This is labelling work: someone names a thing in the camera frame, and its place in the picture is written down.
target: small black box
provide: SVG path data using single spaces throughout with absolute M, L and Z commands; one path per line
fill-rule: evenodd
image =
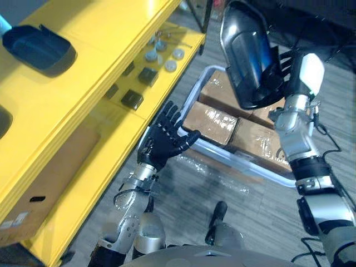
M 131 89 L 129 89 L 121 99 L 121 103 L 129 108 L 133 108 L 134 110 L 137 110 L 143 101 L 144 97 Z
M 144 85 L 153 86 L 158 78 L 158 72 L 153 68 L 145 67 L 139 74 L 139 81 Z

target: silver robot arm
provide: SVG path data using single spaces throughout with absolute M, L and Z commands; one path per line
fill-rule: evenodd
M 297 201 L 299 214 L 305 231 L 321 239 L 332 266 L 355 266 L 354 214 L 312 139 L 319 114 L 310 100 L 319 92 L 324 67 L 315 54 L 308 54 L 294 59 L 291 73 L 284 108 L 272 111 L 270 118 L 303 196 Z
M 156 169 L 138 164 L 135 171 L 124 179 L 114 197 L 114 209 L 104 223 L 88 266 L 120 266 L 131 249 L 139 231 L 140 219 L 149 203 L 149 196 L 158 194 Z

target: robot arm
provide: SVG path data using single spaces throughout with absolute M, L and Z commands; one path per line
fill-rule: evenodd
M 335 184 L 332 168 L 319 155 L 310 130 L 318 124 L 318 107 L 310 105 L 310 100 L 319 92 L 324 67 L 315 54 L 297 55 L 291 74 L 284 90 L 284 108 L 271 112 L 270 118 L 303 196 L 297 201 L 299 214 L 305 231 L 321 239 L 332 266 L 354 266 L 354 214 Z
M 158 115 L 139 147 L 137 167 L 124 179 L 114 197 L 114 209 L 102 228 L 101 239 L 91 255 L 90 267 L 116 267 L 123 264 L 139 231 L 140 219 L 149 204 L 149 196 L 159 193 L 156 175 L 171 157 L 187 150 L 200 136 L 193 131 L 178 136 L 182 121 L 180 113 L 170 101 Z

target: gray floor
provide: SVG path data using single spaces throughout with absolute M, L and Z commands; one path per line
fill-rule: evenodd
M 180 12 L 174 13 L 170 21 L 197 29 L 192 18 Z M 218 23 L 211 22 L 203 56 L 196 56 L 169 97 L 179 106 L 206 66 L 226 64 L 220 49 L 219 29 Z M 325 80 L 318 97 L 322 101 L 320 119 L 344 150 L 328 156 L 328 159 L 335 174 L 355 197 L 355 76 L 332 65 L 326 65 L 325 69 Z M 331 147 L 331 143 L 317 133 L 315 141 L 325 150 Z M 136 151 L 127 159 L 78 232 L 71 246 L 76 253 L 65 266 L 87 266 L 100 225 L 112 208 L 112 197 L 135 163 Z M 295 190 L 265 180 L 227 175 L 185 154 L 169 160 L 160 177 L 161 195 L 156 200 L 155 210 L 164 223 L 168 244 L 203 244 L 211 212 L 219 200 L 225 200 L 229 205 L 226 222 L 244 233 L 248 249 L 286 260 L 306 252 L 300 242 L 300 238 L 307 234 L 299 219 Z M 320 249 L 319 244 L 312 247 Z M 298 263 L 315 266 L 309 257 Z

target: yellow shelving unit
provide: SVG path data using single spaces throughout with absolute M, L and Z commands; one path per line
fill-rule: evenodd
M 161 28 L 169 27 L 178 26 L 164 23 Z M 117 93 L 110 100 L 101 98 L 83 119 L 82 123 L 97 131 L 101 139 L 53 207 L 37 235 L 22 242 L 44 264 L 60 265 L 60 257 L 75 233 L 204 42 L 205 36 L 202 33 L 184 27 L 179 27 L 177 30 L 181 34 L 176 35 L 175 38 L 187 43 L 188 46 L 169 44 L 167 51 L 159 53 L 160 59 L 157 62 L 148 63 L 144 60 L 144 54 L 153 46 L 143 45 L 133 59 L 135 69 L 127 77 L 116 75 L 116 81 L 107 83 L 106 89 L 115 82 L 119 87 Z M 177 61 L 175 72 L 167 72 L 164 62 L 171 59 L 171 52 L 176 47 L 182 48 L 185 56 Z M 139 83 L 137 79 L 144 67 L 152 67 L 159 72 L 158 79 L 152 87 Z M 144 97 L 137 111 L 124 106 L 120 101 L 128 89 Z
M 0 222 L 179 0 L 53 0 L 23 24 L 40 23 L 78 52 L 48 78 L 0 47 L 0 105 L 13 123 L 0 140 Z

